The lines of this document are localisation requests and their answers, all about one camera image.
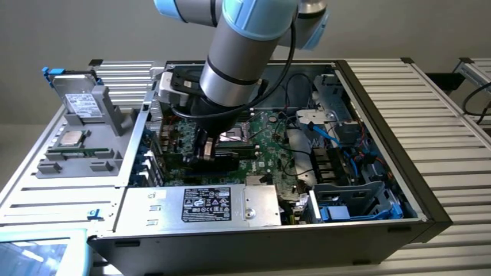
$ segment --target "screw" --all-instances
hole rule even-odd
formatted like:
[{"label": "screw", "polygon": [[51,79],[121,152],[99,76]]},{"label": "screw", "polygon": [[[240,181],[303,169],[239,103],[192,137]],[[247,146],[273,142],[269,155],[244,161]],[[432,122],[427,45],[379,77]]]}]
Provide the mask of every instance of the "screw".
[{"label": "screw", "polygon": [[335,115],[334,112],[330,112],[327,117],[328,117],[330,120],[335,120],[336,119],[336,115]]}]

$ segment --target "motherboard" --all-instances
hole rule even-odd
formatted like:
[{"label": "motherboard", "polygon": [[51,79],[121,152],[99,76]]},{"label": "motherboard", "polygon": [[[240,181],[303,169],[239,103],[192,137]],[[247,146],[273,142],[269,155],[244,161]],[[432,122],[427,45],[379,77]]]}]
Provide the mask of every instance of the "motherboard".
[{"label": "motherboard", "polygon": [[221,134],[217,150],[229,150],[243,154],[236,171],[193,173],[183,163],[192,155],[196,124],[175,117],[163,122],[161,144],[165,164],[165,186],[272,184],[277,194],[285,200],[298,200],[296,177],[287,176],[283,170],[295,173],[292,153],[281,148],[285,142],[284,115],[273,111],[253,113],[247,121],[239,122]]}]

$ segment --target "white wall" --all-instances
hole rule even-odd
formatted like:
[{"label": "white wall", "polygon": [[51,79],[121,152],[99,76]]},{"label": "white wall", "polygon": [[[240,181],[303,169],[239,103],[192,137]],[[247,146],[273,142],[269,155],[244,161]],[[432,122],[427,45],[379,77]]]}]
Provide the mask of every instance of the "white wall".
[{"label": "white wall", "polygon": [[[448,71],[460,56],[491,57],[490,0],[328,2],[323,41],[299,58],[410,56],[424,70]],[[92,58],[204,59],[212,34],[163,18],[152,0],[0,0],[0,123],[51,119],[60,102],[44,66],[81,69]]]}]

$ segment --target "barcode sticker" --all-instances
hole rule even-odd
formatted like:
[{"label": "barcode sticker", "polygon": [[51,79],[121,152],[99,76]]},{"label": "barcode sticker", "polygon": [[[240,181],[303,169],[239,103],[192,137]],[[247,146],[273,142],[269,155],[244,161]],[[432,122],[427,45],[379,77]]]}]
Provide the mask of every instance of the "barcode sticker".
[{"label": "barcode sticker", "polygon": [[67,101],[80,118],[100,118],[101,113],[92,94],[65,94]]}]

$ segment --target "warning label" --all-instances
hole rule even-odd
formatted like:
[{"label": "warning label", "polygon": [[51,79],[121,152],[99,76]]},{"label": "warning label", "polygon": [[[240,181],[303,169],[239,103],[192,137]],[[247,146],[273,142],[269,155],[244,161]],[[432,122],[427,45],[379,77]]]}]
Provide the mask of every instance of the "warning label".
[{"label": "warning label", "polygon": [[232,220],[229,188],[185,189],[183,200],[183,221],[200,223]]},{"label": "warning label", "polygon": [[101,113],[92,94],[65,94],[73,112],[80,118],[100,118]]}]

